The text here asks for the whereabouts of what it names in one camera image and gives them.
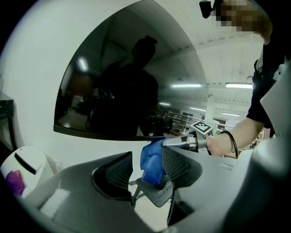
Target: black sleeve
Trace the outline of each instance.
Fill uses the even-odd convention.
[[[260,103],[261,98],[264,97],[264,95],[269,91],[270,87],[262,81],[262,77],[257,71],[255,71],[252,80],[253,80],[253,96],[251,98],[251,107],[246,117],[254,121],[262,122],[265,124],[264,126],[265,128],[270,128],[271,127],[270,119]]]
[[[117,62],[110,64],[104,72],[101,74],[100,77],[95,78],[93,80],[93,87],[105,87],[108,88],[109,85],[113,82],[113,79],[115,78],[115,72],[118,69],[119,64]]]
[[[156,79],[153,77],[154,79],[154,84],[153,84],[153,105],[158,104],[158,90],[159,90],[159,85],[156,81]]]

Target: person's arm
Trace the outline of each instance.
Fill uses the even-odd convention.
[[[230,132],[233,135],[238,149],[243,149],[251,144],[260,134],[264,123],[245,118],[239,122]],[[234,151],[230,137],[220,134],[216,137],[207,137],[207,147],[214,156],[221,156]]]
[[[104,72],[100,75],[100,77],[96,77],[93,82],[93,88],[105,87],[108,88],[111,83],[113,83],[113,79],[115,78],[114,72],[118,69],[118,63],[110,64]]]
[[[243,149],[251,144],[260,134],[263,127],[271,126],[270,120],[260,103],[261,98],[268,92],[270,85],[265,83],[256,69],[253,80],[253,95],[251,107],[247,118],[239,122],[230,132],[233,135],[238,149]],[[220,134],[216,137],[206,138],[207,147],[214,156],[221,156],[234,151],[233,143],[227,134]]]

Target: ceiling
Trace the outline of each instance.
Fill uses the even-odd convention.
[[[145,69],[159,84],[159,101],[188,111],[190,107],[206,109],[208,96],[213,95],[216,119],[244,118],[251,104],[251,89],[229,89],[225,83],[251,83],[253,64],[263,42],[260,37],[218,26],[211,17],[204,19],[199,1],[143,0],[130,5],[98,26],[79,51],[91,56],[91,67],[96,66],[93,70],[100,73],[117,56],[112,52],[114,46],[119,53],[129,55],[140,38],[152,36],[158,40],[156,54]],[[108,45],[102,59],[92,52],[102,50],[104,42],[96,39],[100,35]],[[186,83],[203,84],[203,88],[171,88],[172,84]]]

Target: person's hand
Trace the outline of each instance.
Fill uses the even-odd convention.
[[[206,137],[207,149],[210,150],[213,156],[221,156],[221,147],[215,137]]]

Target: bracelet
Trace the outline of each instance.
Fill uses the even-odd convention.
[[[229,132],[227,130],[222,131],[220,134],[223,134],[223,133],[226,133],[231,138],[231,141],[233,143],[233,147],[235,149],[236,158],[238,158],[238,151],[237,151],[236,141],[235,141],[233,135],[231,134],[231,132]]]

